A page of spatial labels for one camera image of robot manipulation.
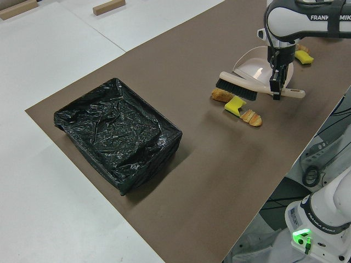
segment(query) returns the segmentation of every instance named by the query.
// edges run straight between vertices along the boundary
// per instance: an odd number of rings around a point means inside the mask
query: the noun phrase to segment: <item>yellow object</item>
[[[238,96],[234,96],[227,104],[224,105],[224,108],[240,118],[239,109],[245,104],[245,101],[240,99]]]
[[[311,64],[313,62],[313,57],[308,55],[307,52],[303,50],[295,51],[295,57],[302,63],[302,64]]]

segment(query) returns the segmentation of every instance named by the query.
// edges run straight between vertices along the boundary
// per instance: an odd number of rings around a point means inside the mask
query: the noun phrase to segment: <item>plastic sheet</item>
[[[57,111],[54,123],[121,195],[157,174],[182,138],[174,124],[117,78]]]

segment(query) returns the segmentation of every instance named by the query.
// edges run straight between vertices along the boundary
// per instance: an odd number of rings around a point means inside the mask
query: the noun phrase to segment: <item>wooden strip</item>
[[[124,5],[126,5],[125,0],[112,0],[107,3],[98,5],[97,7],[93,7],[93,13],[95,15],[101,15]]]
[[[0,11],[0,18],[6,20],[16,15],[22,14],[28,10],[36,8],[38,3],[36,0],[27,0],[26,2],[16,4],[12,7]]]

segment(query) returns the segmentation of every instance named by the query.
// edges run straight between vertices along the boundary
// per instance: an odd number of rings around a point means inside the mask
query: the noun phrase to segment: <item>white dustpan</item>
[[[269,85],[272,69],[267,62],[267,51],[268,47],[256,47],[249,50],[244,56],[242,56],[233,68],[233,73],[237,74],[239,77],[227,72],[222,72],[219,77],[232,84],[253,90],[254,92],[272,95],[273,92],[270,91]],[[291,80],[292,74],[293,63],[290,63],[285,84],[281,90],[281,95],[294,98],[303,98],[305,96],[305,91],[286,88]]]

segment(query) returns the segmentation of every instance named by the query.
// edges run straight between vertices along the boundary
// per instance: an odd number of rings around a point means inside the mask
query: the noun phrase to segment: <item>brown table surface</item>
[[[349,87],[350,41],[304,39],[315,61],[294,62],[290,88],[306,97],[258,94],[246,108],[262,115],[260,128],[211,100],[219,73],[264,45],[256,37],[264,10],[264,1],[225,1],[27,110],[167,263],[221,262]],[[183,131],[167,168],[124,197],[53,125],[56,110],[112,77]]]

